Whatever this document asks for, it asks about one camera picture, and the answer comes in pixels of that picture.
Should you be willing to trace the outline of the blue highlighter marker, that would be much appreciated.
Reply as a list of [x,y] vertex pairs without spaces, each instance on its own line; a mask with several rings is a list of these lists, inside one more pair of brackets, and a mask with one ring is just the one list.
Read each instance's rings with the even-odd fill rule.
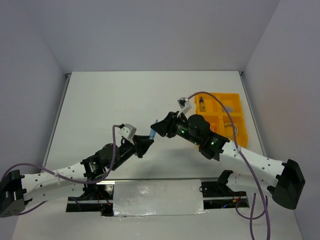
[[156,134],[157,133],[151,128],[150,132],[149,132],[149,138],[153,140],[155,138]]

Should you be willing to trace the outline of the small blue-capped glue bottle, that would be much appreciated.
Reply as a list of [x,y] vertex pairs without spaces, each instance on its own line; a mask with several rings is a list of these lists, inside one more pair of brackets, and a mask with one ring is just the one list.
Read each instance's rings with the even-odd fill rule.
[[202,96],[199,98],[199,111],[200,112],[205,112],[206,111],[204,99],[203,99]]

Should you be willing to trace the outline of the beige tape roll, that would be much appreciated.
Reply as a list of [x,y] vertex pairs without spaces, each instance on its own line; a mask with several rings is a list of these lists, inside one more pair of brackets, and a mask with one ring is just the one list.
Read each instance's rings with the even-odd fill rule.
[[224,125],[224,135],[228,139],[233,139],[234,136],[238,135],[238,127],[236,125],[233,125],[232,123],[226,123]]

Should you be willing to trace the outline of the clear round pin container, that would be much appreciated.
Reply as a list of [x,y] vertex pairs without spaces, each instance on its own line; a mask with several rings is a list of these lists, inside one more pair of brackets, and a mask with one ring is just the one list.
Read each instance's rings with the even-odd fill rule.
[[223,112],[229,112],[229,113],[233,113],[234,112],[234,108],[232,106],[226,106],[225,108],[222,109]]

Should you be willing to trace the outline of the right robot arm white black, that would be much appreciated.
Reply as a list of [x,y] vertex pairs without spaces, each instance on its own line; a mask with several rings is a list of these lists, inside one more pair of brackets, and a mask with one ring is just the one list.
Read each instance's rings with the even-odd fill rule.
[[222,168],[217,180],[221,195],[262,192],[286,209],[297,208],[306,181],[296,161],[283,162],[236,146],[211,131],[210,124],[199,114],[185,117],[169,112],[164,120],[152,124],[151,129],[161,137],[179,136],[197,145],[205,158],[216,160]]

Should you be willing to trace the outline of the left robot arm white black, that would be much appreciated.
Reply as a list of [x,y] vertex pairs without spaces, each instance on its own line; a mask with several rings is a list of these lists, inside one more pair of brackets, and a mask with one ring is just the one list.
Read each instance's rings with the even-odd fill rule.
[[74,165],[49,170],[38,166],[41,173],[22,174],[11,166],[0,180],[0,216],[8,218],[27,213],[28,204],[43,205],[51,199],[70,197],[80,185],[80,194],[91,200],[97,196],[97,183],[103,181],[133,155],[142,158],[154,140],[147,135],[123,138],[120,146],[106,144],[94,155]]

